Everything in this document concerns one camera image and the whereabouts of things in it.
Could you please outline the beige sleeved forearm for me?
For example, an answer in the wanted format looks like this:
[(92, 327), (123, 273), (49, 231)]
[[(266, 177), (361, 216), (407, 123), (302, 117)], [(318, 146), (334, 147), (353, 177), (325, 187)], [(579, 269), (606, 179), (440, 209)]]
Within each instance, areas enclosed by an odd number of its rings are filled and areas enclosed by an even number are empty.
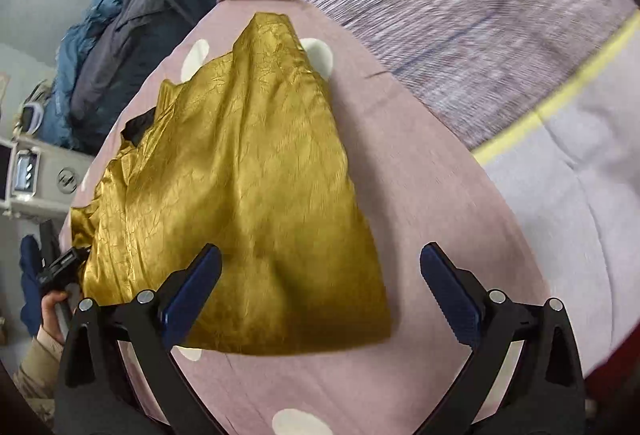
[(63, 346), (40, 328), (12, 380), (36, 416), (49, 428), (54, 423), (54, 391)]

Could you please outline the person's left hand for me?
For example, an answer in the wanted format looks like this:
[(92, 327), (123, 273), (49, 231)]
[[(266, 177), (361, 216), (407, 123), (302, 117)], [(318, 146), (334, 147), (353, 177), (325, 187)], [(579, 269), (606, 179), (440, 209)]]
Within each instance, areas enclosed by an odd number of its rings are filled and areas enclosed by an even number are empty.
[(58, 313), (56, 312), (55, 307), (58, 306), (58, 304), (64, 303), (67, 297), (68, 294), (65, 291), (52, 291), (41, 299), (41, 328), (59, 344), (63, 344), (65, 339), (60, 327), (60, 322), (58, 321)]

